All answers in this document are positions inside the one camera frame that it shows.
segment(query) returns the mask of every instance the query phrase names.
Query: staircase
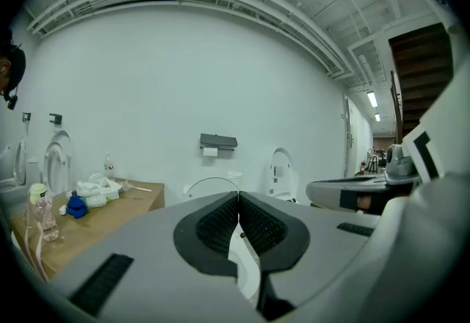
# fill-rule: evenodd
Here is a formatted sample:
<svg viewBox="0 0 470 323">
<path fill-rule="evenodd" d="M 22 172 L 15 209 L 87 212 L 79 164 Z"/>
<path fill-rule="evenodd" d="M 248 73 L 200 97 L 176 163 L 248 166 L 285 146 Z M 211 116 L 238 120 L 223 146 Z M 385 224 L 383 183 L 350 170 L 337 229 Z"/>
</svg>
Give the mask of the staircase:
<svg viewBox="0 0 470 323">
<path fill-rule="evenodd" d="M 452 50 L 442 23 L 389 42 L 402 91 L 402 135 L 406 136 L 452 79 Z"/>
</svg>

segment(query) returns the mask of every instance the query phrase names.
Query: toilet paper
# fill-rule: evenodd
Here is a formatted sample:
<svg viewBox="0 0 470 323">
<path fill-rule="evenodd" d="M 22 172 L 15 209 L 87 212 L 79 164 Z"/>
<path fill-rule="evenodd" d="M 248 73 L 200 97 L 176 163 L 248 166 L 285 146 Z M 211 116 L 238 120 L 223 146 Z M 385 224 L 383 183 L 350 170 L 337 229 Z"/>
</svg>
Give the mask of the toilet paper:
<svg viewBox="0 0 470 323">
<path fill-rule="evenodd" d="M 217 157 L 218 149 L 217 148 L 206 148 L 204 147 L 203 155 L 210 157 Z"/>
</svg>

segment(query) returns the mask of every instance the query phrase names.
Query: plastic bottle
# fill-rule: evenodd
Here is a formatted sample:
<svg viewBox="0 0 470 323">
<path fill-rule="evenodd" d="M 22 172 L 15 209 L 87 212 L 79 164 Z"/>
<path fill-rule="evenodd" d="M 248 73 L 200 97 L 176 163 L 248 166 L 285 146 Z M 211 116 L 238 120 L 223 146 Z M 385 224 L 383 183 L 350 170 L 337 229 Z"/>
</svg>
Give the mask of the plastic bottle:
<svg viewBox="0 0 470 323">
<path fill-rule="evenodd" d="M 115 179 L 115 166 L 111 162 L 109 152 L 106 152 L 104 157 L 104 176 L 112 181 Z"/>
<path fill-rule="evenodd" d="M 29 204 L 43 239 L 53 241 L 59 238 L 59 228 L 52 214 L 52 201 L 48 196 L 47 187 L 43 184 L 33 184 L 29 189 Z"/>
</svg>

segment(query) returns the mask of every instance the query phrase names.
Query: toilet paper dispenser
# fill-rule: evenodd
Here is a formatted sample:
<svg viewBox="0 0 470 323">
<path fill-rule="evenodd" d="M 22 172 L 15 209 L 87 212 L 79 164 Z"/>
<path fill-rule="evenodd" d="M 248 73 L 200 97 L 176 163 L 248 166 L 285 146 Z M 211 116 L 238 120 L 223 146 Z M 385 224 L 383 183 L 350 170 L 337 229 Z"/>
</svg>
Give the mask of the toilet paper dispenser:
<svg viewBox="0 0 470 323">
<path fill-rule="evenodd" d="M 220 135 L 201 134 L 200 135 L 200 149 L 204 148 L 217 148 L 218 150 L 231 150 L 234 151 L 238 145 L 234 137 L 221 137 Z"/>
</svg>

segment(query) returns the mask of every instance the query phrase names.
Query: cardboard surface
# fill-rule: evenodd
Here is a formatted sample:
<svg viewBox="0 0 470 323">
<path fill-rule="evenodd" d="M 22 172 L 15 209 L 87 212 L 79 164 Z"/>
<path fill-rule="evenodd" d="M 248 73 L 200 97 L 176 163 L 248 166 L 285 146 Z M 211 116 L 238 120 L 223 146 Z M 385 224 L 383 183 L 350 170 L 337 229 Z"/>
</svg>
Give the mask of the cardboard surface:
<svg viewBox="0 0 470 323">
<path fill-rule="evenodd" d="M 68 201 L 65 194 L 53 197 L 52 212 L 60 230 L 60 237 L 52 242 L 43 241 L 41 252 L 43 267 L 49 279 L 55 276 L 73 257 L 118 229 L 122 224 L 146 212 L 165 207 L 163 184 L 129 182 L 136 187 L 150 189 L 152 192 L 131 189 L 119 194 L 119 199 L 108 202 L 104 207 L 89 209 L 87 214 L 80 219 L 59 214 L 59 208 Z M 23 253 L 28 258 L 24 244 L 26 233 L 24 217 L 25 213 L 16 214 L 11 218 L 10 225 Z M 35 258 L 38 238 L 39 232 L 36 225 L 31 225 L 28 230 L 28 241 L 29 251 L 33 258 Z"/>
</svg>

